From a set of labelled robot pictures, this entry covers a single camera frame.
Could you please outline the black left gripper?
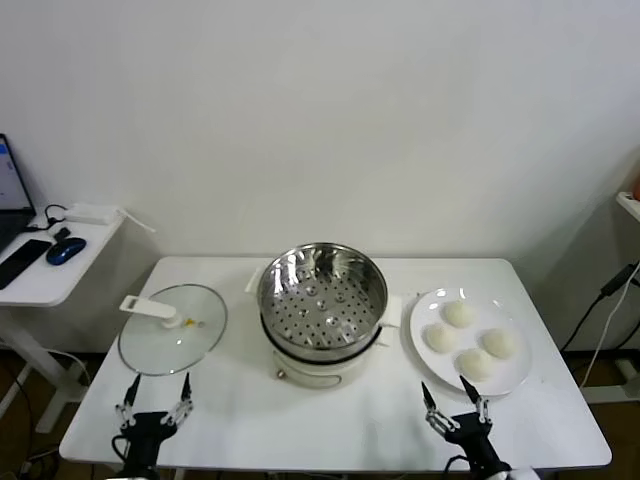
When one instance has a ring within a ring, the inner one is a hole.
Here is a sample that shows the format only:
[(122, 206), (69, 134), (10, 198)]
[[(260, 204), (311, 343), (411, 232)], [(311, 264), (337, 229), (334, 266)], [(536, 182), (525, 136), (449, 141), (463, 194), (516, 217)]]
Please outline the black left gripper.
[(190, 374), (187, 373), (179, 402), (166, 411), (133, 413), (133, 405), (140, 385), (141, 375), (137, 374), (127, 388), (124, 400), (117, 404), (123, 438), (128, 442), (122, 478), (159, 479), (156, 463), (162, 443), (174, 435), (174, 425), (181, 425), (193, 411)]

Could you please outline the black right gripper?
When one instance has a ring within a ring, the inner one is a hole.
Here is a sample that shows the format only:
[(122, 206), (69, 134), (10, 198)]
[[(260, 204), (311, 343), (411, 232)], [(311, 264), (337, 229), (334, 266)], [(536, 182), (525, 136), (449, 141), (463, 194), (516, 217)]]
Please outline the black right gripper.
[(492, 419), (489, 401), (463, 375), (459, 376), (463, 388), (475, 406), (474, 413), (454, 416), (444, 415), (437, 407), (428, 387), (421, 383), (426, 422), (444, 439), (458, 445), (464, 451), (471, 473), (509, 472), (510, 465), (502, 461), (489, 440)]

